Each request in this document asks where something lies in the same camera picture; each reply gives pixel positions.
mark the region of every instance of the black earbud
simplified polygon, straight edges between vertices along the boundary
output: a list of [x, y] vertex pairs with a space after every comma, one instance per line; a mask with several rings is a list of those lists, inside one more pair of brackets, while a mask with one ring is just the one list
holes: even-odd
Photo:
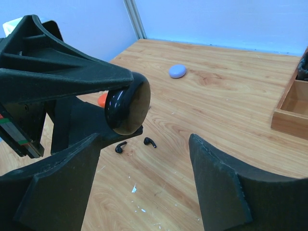
[[127, 144], [127, 142], [126, 141], [124, 141], [123, 143], [119, 143], [115, 148], [115, 152], [116, 153], [122, 153], [123, 152], [123, 149], [121, 148], [121, 146], [123, 146], [123, 145], [125, 145], [125, 144]]
[[151, 144], [153, 145], [154, 148], [157, 148], [157, 146], [156, 146], [156, 144], [154, 143], [154, 141], [153, 141], [152, 139], [150, 139], [149, 137], [144, 138], [143, 143], [144, 143], [145, 145], [148, 145], [148, 144], [151, 143]]
[[131, 135], [141, 127], [148, 113], [151, 99], [149, 81], [132, 72], [133, 82], [127, 87], [108, 92], [105, 117], [108, 126], [120, 135]]

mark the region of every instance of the wooden tabletop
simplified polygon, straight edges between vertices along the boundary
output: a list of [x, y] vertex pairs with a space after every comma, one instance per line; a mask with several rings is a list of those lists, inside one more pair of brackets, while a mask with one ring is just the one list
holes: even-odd
[[[128, 140], [122, 154], [115, 144], [102, 150], [82, 230], [203, 231], [189, 157], [192, 133], [258, 168], [308, 177], [308, 141], [270, 129], [299, 59], [154, 40], [139, 40], [118, 55], [112, 63], [149, 79], [151, 108], [144, 134]], [[186, 65], [185, 77], [168, 76], [174, 64]], [[82, 98], [96, 103], [100, 94]], [[51, 133], [47, 118], [46, 153]], [[143, 144], [145, 136], [156, 149]], [[33, 161], [1, 142], [1, 174]]]

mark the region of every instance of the metal strip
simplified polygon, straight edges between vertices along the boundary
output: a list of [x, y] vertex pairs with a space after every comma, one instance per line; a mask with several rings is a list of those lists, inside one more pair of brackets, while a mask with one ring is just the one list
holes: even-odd
[[131, 23], [138, 39], [147, 39], [135, 0], [124, 0]]

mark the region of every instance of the table surface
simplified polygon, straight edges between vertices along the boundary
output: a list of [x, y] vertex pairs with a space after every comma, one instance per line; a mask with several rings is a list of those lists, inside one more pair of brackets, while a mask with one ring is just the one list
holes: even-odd
[[[144, 74], [151, 108], [144, 133], [101, 152], [83, 231], [203, 231], [188, 138], [205, 140], [258, 168], [308, 177], [308, 141], [270, 129], [271, 116], [300, 57], [139, 40], [112, 63]], [[184, 64], [185, 77], [169, 68]], [[101, 93], [82, 96], [96, 103]], [[42, 143], [50, 151], [52, 123]], [[157, 148], [143, 145], [144, 137]], [[0, 173], [33, 163], [0, 143]]]

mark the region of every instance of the green strip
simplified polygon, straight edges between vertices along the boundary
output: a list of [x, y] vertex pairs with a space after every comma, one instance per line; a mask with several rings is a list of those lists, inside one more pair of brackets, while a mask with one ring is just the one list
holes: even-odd
[[4, 118], [4, 119], [0, 119], [0, 124], [5, 124], [10, 122], [10, 120], [8, 118]]
[[20, 145], [23, 145], [23, 144], [29, 143], [29, 141], [24, 140], [24, 141], [19, 141], [18, 143], [19, 143]]

